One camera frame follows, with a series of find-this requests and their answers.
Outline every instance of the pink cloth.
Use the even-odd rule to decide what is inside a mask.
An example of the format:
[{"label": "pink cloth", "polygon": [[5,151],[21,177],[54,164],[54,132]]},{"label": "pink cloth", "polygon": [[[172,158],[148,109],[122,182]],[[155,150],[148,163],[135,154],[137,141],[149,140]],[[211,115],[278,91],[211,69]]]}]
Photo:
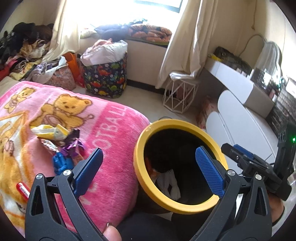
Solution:
[{"label": "pink cloth", "polygon": [[[81,130],[86,156],[97,147],[103,150],[103,164],[80,201],[100,230],[107,222],[118,225],[135,204],[138,182],[133,168],[133,150],[140,133],[149,124],[148,119],[138,111],[115,102],[74,94],[53,86],[20,82],[0,98],[0,141],[5,146],[0,158],[6,158],[0,159],[0,163],[9,161],[16,164],[19,168],[17,174],[28,186],[32,185],[38,173],[54,176],[51,155],[31,133],[29,126],[54,123]],[[9,166],[5,168],[8,172],[18,172],[15,169],[12,171]],[[20,220],[24,216],[17,205],[15,208],[12,205],[14,202],[23,205],[13,190],[16,183],[6,190],[4,182],[6,180],[0,177],[0,187],[3,187],[0,194],[5,193],[2,202],[0,197],[0,204],[17,229],[21,230],[21,221],[19,224],[10,217],[10,213],[14,217],[19,216]],[[61,200],[57,200],[65,223],[75,230]]]}]

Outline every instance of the blue wrapper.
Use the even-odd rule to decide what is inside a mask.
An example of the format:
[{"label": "blue wrapper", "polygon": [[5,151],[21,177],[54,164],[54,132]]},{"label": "blue wrapper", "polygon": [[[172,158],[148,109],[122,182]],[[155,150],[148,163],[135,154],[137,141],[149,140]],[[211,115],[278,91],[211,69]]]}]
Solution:
[{"label": "blue wrapper", "polygon": [[61,175],[64,170],[73,169],[74,164],[71,158],[64,157],[62,153],[57,152],[53,157],[54,172],[56,175]]}]

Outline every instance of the white metal frame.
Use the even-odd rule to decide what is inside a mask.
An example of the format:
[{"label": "white metal frame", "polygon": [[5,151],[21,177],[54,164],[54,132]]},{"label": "white metal frame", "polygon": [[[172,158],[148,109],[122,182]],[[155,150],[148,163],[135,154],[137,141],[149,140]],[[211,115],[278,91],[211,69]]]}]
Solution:
[{"label": "white metal frame", "polygon": [[[167,95],[167,92],[170,91],[170,85],[172,86],[171,93]],[[181,87],[183,88],[183,98],[179,99],[173,97],[173,95],[177,94],[178,89]],[[192,104],[197,93],[197,88],[198,81],[180,79],[175,81],[169,80],[163,94],[163,106],[174,113],[183,114]]]}]

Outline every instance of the window frame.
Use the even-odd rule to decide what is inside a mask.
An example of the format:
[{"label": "window frame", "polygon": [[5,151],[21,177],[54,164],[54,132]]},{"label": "window frame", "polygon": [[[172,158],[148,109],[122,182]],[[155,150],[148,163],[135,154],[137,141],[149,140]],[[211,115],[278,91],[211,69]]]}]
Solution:
[{"label": "window frame", "polygon": [[173,6],[169,6],[169,5],[165,5],[165,4],[161,4],[161,3],[155,3],[155,2],[148,2],[145,0],[134,0],[134,2],[139,3],[139,4],[146,4],[146,5],[150,5],[150,6],[164,7],[167,10],[180,13],[180,9],[181,9],[183,0],[181,0],[179,7],[173,7]]}]

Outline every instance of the blue gripper pad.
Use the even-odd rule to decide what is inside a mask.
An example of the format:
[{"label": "blue gripper pad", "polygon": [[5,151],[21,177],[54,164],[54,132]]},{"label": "blue gripper pad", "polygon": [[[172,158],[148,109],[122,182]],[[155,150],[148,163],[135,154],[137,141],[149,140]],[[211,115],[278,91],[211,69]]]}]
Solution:
[{"label": "blue gripper pad", "polygon": [[248,158],[254,159],[253,154],[251,152],[249,152],[248,150],[244,149],[243,147],[241,147],[240,145],[235,144],[233,147],[235,149],[237,149],[238,151],[240,151],[241,153],[245,154]]},{"label": "blue gripper pad", "polygon": [[211,157],[203,150],[202,147],[198,147],[195,151],[195,160],[200,167],[211,191],[213,194],[223,197],[224,191],[224,180],[220,173],[211,161]]},{"label": "blue gripper pad", "polygon": [[103,151],[97,148],[85,161],[80,161],[75,168],[78,168],[77,174],[74,172],[73,187],[74,196],[78,198],[86,193],[91,181],[94,179],[100,166],[103,163]]}]

